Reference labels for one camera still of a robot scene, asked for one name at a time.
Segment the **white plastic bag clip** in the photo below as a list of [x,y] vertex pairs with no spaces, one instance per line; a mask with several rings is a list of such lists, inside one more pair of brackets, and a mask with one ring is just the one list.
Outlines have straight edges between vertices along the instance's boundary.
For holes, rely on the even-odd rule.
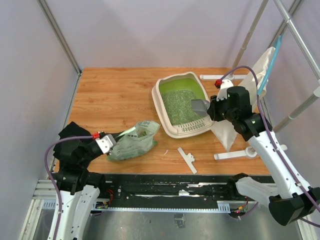
[[192,171],[192,173],[196,174],[197,170],[193,165],[193,162],[195,161],[194,156],[191,153],[186,154],[181,147],[179,147],[177,150],[184,159],[185,163],[188,165],[189,169]]

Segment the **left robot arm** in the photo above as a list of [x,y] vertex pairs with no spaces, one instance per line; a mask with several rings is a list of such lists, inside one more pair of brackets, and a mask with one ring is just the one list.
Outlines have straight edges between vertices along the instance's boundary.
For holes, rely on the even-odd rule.
[[113,144],[92,136],[70,136],[48,147],[45,158],[53,151],[59,160],[59,170],[48,177],[56,192],[55,210],[48,239],[81,240],[92,207],[97,198],[107,193],[105,177],[89,172],[88,166],[97,157],[107,154]]

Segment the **green cat litter bag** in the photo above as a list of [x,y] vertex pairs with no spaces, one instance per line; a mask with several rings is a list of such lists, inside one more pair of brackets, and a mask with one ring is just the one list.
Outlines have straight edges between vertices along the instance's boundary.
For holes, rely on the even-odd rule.
[[154,136],[160,129],[155,121],[140,121],[134,127],[125,131],[116,146],[109,152],[110,162],[123,161],[140,157],[153,149],[158,142]]

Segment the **metal litter scoop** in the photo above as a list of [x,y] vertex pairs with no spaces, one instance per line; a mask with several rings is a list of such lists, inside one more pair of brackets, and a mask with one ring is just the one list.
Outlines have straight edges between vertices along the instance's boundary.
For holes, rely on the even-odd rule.
[[211,103],[206,99],[192,99],[191,108],[192,111],[200,116],[206,116]]

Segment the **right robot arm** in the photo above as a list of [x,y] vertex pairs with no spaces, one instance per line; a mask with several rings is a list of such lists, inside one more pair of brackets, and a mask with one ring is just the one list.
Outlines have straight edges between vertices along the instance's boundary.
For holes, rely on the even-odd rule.
[[296,170],[263,113],[252,111],[248,90],[243,86],[221,87],[218,95],[211,96],[207,113],[216,122],[232,124],[260,156],[276,184],[275,188],[268,187],[241,173],[226,188],[230,199],[246,196],[255,200],[282,226],[320,209],[319,187],[312,187]]

